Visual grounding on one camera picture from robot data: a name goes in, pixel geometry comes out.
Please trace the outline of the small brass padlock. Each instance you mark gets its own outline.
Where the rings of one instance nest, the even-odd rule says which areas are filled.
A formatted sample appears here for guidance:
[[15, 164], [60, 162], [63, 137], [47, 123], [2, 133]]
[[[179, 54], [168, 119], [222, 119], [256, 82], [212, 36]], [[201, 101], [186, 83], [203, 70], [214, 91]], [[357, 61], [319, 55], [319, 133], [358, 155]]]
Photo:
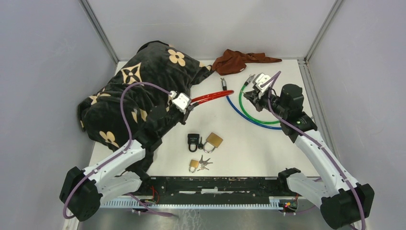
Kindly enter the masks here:
[[199, 161], [192, 159], [189, 164], [189, 172], [195, 173], [199, 168], [199, 164], [200, 164]]

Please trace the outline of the green cable lock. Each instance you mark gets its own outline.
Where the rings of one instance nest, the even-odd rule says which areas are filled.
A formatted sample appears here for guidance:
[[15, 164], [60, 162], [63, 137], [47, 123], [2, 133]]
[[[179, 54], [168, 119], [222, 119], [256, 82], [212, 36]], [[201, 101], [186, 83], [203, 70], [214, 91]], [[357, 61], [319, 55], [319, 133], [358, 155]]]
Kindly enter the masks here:
[[268, 126], [268, 125], [276, 125], [276, 124], [279, 124], [280, 122], [279, 122], [279, 121], [270, 121], [270, 122], [268, 122], [268, 121], [257, 120], [257, 119], [255, 119], [255, 118], [253, 118], [253, 117], [245, 110], [245, 108], [244, 108], [244, 106], [243, 106], [243, 104], [242, 104], [242, 96], [243, 96], [243, 94], [244, 94], [243, 91], [244, 91], [245, 87], [248, 86], [248, 85], [251, 83], [251, 81], [254, 79], [254, 77], [255, 77], [255, 74], [250, 75], [250, 76], [248, 77], [248, 79], [245, 81], [245, 83], [243, 84], [243, 86], [241, 87], [240, 93], [239, 93], [239, 97], [238, 97], [239, 106], [240, 106], [240, 108], [241, 108], [241, 111], [244, 113], [244, 116], [248, 119], [248, 121], [253, 122], [254, 124], [256, 124], [256, 125], [258, 125], [258, 126], [271, 129], [271, 127]]

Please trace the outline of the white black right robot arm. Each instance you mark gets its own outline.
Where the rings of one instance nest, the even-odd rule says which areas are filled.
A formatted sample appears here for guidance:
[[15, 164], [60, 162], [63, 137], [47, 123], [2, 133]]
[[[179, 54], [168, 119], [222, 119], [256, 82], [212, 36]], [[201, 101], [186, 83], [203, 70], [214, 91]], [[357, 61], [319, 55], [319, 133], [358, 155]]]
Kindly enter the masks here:
[[266, 109], [279, 119], [284, 134], [306, 155], [321, 178], [317, 182], [297, 168], [286, 169], [278, 174], [277, 191], [283, 196], [292, 192], [303, 196], [335, 230], [358, 221], [364, 230], [374, 190], [369, 184], [360, 184], [325, 144], [316, 124], [303, 111], [302, 88], [286, 84], [280, 95], [275, 95], [270, 87], [254, 86], [243, 95], [257, 111]]

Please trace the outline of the blue cable lock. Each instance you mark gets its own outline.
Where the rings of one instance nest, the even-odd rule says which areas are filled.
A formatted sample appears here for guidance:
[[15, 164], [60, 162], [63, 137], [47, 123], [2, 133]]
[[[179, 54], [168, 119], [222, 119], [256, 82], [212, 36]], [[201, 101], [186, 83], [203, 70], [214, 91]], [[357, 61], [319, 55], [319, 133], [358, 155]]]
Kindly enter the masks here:
[[[243, 113], [242, 111], [240, 111], [240, 110], [234, 105], [234, 103], [231, 101], [231, 99], [229, 98], [229, 96], [226, 96], [226, 99], [227, 99], [227, 102], [229, 103], [229, 105], [233, 108], [233, 110], [234, 110], [238, 115], [240, 115], [243, 119], [245, 119], [246, 121], [248, 121], [248, 119], [244, 116], [244, 113]], [[282, 130], [281, 127], [276, 127], [276, 126], [272, 126], [272, 125], [268, 125], [268, 126], [270, 126], [271, 129], [269, 129], [269, 128], [265, 128], [265, 129], [269, 129], [269, 130]]]

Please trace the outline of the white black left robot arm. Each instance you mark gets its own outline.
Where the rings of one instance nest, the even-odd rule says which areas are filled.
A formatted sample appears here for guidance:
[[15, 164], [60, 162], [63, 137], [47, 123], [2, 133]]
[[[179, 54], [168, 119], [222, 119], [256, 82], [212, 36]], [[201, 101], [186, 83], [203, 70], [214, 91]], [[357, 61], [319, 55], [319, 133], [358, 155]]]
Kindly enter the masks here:
[[151, 155], [162, 144], [162, 138], [178, 123], [184, 125], [197, 104], [184, 111], [172, 105], [169, 112], [153, 108], [152, 117], [133, 132], [111, 155], [84, 169], [68, 170], [59, 199], [66, 219], [88, 220], [100, 206], [121, 195], [137, 192], [145, 195], [151, 188], [146, 173]]

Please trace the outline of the black padlock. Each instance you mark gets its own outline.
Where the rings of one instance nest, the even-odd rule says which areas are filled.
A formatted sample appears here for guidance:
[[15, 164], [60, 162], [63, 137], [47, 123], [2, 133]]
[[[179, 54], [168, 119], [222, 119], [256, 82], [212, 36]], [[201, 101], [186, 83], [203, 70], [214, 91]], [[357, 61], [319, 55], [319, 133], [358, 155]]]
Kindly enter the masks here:
[[188, 150], [190, 152], [196, 152], [196, 150], [198, 149], [199, 140], [199, 134], [190, 133], [187, 135]]

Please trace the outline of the red cable lock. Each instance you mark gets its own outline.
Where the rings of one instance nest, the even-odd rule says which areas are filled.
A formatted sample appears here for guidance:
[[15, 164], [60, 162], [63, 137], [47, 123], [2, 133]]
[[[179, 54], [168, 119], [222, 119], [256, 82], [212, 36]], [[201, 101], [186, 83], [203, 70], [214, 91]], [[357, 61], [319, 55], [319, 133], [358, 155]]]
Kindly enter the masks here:
[[214, 100], [214, 99], [229, 96], [229, 95], [231, 95], [233, 93], [234, 93], [234, 90], [225, 90], [225, 91], [220, 91], [220, 92], [214, 92], [214, 93], [210, 93], [210, 94], [206, 94], [206, 95], [196, 97], [196, 98], [192, 99], [192, 103], [199, 105], [199, 104], [203, 104], [205, 102], [208, 102], [208, 101], [211, 101], [211, 100]]

